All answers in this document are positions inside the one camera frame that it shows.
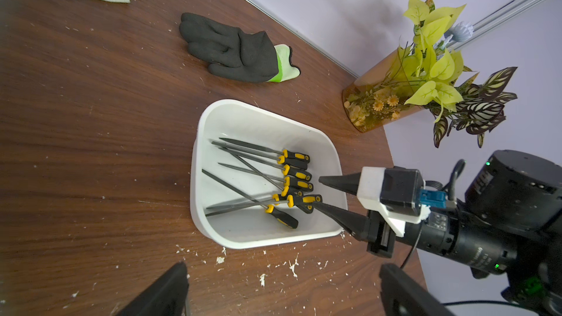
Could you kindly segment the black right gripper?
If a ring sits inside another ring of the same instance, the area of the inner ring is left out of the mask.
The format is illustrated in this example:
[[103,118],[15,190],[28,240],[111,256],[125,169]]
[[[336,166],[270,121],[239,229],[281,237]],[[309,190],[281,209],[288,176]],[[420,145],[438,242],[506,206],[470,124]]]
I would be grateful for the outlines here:
[[[361,174],[320,176],[319,182],[332,189],[357,195]],[[333,219],[358,241],[369,241],[369,218],[324,202],[315,210]],[[474,272],[507,272],[516,265],[517,239],[485,225],[464,208],[454,212],[436,209],[419,224],[407,223],[404,237],[395,239],[409,246],[470,267]]]

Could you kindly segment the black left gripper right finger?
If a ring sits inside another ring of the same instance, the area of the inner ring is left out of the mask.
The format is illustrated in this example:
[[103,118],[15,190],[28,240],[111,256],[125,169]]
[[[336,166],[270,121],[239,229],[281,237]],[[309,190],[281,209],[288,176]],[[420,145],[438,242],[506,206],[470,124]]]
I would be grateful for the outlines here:
[[454,316],[395,264],[383,264],[379,277],[381,301],[386,315]]

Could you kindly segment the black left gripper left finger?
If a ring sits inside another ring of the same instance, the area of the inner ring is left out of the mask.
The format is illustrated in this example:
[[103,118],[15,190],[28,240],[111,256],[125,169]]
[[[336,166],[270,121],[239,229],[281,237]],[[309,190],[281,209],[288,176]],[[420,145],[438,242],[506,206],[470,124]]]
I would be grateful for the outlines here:
[[117,315],[190,315],[187,266],[174,264]]

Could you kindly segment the white plastic storage box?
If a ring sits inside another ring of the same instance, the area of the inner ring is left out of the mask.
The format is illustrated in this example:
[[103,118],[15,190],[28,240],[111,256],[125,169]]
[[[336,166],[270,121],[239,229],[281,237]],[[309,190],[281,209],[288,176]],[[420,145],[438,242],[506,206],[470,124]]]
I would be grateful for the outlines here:
[[270,198],[277,188],[260,176],[233,170],[241,163],[213,145],[221,138],[233,138],[273,149],[290,149],[311,157],[308,170],[313,174],[315,194],[327,204],[347,209],[344,193],[318,182],[320,176],[340,175],[340,158],[335,145],[320,130],[234,99],[212,103],[202,113],[191,165],[190,209],[193,221],[203,235],[229,249],[241,250],[336,236],[342,228],[327,216],[306,214],[297,208],[281,208],[295,217],[299,226],[291,229],[267,214],[260,206],[236,212],[206,216],[213,205],[243,201],[244,197],[222,186],[206,172],[258,200]]

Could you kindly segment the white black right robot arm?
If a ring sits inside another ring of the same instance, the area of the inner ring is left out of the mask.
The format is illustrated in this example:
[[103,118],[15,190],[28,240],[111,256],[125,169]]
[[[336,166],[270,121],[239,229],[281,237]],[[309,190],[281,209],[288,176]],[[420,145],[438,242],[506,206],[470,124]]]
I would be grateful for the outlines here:
[[539,315],[561,314],[561,167],[515,150],[493,152],[459,200],[458,161],[446,184],[406,168],[365,167],[320,183],[357,197],[364,215],[320,201],[370,253],[391,257],[396,242],[468,266],[475,279],[505,274],[502,297]]

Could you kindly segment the amber glass plant vase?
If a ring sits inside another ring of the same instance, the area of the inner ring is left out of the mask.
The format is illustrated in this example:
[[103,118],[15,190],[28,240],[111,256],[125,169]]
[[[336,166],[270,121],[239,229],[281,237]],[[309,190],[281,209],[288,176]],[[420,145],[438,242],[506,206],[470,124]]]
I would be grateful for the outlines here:
[[342,91],[342,104],[351,124],[366,133],[420,112],[422,107],[406,105],[414,88],[402,63],[411,47],[399,47]]

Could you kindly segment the artificial green leafy plant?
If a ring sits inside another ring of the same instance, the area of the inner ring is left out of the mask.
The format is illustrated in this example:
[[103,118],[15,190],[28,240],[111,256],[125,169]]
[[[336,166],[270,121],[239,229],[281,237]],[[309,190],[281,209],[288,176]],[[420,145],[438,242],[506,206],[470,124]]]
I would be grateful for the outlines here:
[[420,107],[434,118],[433,143],[440,146],[452,130],[466,131],[484,145],[486,134],[506,121],[505,108],[518,96],[506,90],[516,67],[505,67],[478,84],[478,73],[450,48],[469,30],[457,21],[463,7],[436,7],[433,0],[408,0],[404,17],[413,24],[413,40],[399,47],[386,80],[398,105]]

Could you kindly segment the black green work glove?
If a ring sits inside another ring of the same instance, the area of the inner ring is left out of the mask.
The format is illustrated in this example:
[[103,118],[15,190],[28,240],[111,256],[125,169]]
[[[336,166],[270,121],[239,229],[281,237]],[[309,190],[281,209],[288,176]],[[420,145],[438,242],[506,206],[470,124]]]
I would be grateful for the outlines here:
[[247,34],[195,13],[183,13],[179,32],[189,54],[221,78],[245,83],[282,83],[298,78],[292,48],[274,45],[265,31]]

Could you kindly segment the aluminium corner frame post right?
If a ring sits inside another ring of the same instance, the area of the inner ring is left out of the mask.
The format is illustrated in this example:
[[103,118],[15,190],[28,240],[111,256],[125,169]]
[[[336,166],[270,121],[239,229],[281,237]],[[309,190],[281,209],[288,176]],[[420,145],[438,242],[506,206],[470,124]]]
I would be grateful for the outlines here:
[[477,22],[474,25],[474,33],[471,38],[465,42],[455,42],[449,44],[449,48],[459,51],[474,40],[482,38],[484,35],[498,29],[501,25],[527,12],[544,1],[546,0],[512,0],[510,3],[504,5],[494,13]]

